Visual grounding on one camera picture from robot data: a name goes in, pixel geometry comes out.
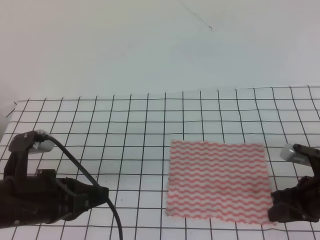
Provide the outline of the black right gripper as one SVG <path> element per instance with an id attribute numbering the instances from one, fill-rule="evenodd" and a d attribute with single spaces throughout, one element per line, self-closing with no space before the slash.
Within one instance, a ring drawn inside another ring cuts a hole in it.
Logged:
<path id="1" fill-rule="evenodd" d="M 320 221 L 320 178 L 304 176 L 296 186 L 271 193 L 270 222 Z"/>

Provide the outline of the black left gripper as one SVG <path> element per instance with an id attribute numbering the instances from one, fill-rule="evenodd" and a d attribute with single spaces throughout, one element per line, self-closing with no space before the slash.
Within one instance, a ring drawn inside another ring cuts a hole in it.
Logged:
<path id="1" fill-rule="evenodd" d="M 107 202 L 109 188 L 66 178 L 65 185 L 53 169 L 0 181 L 0 225 L 17 227 L 73 221 L 84 212 Z"/>

